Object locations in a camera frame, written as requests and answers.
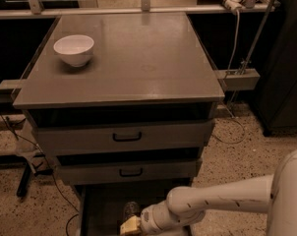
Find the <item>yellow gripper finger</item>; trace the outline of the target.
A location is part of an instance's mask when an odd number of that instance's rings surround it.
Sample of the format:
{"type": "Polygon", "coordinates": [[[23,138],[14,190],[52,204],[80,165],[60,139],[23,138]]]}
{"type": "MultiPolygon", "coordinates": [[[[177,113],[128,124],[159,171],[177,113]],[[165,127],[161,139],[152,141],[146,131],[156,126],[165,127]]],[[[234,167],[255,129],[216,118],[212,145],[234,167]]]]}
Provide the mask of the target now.
{"type": "Polygon", "coordinates": [[[120,236],[131,236],[141,233],[141,220],[133,215],[120,226],[120,236]]]}

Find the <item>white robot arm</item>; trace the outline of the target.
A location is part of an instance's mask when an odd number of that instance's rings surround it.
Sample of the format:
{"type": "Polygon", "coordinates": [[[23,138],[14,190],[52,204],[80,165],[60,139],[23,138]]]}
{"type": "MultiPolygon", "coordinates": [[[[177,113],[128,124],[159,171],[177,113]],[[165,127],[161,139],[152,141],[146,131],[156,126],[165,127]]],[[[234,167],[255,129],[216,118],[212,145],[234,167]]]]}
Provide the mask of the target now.
{"type": "Polygon", "coordinates": [[[121,236],[188,236],[185,228],[209,209],[265,213],[267,236],[297,236],[297,149],[272,175],[206,188],[177,187],[167,198],[131,215],[121,236]]]}

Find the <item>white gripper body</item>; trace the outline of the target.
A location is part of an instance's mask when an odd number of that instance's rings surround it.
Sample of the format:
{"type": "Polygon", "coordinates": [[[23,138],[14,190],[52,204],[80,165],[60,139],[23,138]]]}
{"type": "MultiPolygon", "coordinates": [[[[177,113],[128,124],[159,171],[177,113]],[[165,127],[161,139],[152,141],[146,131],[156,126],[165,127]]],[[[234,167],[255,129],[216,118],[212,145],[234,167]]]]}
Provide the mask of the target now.
{"type": "Polygon", "coordinates": [[[141,229],[145,235],[157,235],[161,232],[153,218],[153,206],[148,206],[142,210],[141,229]]]}

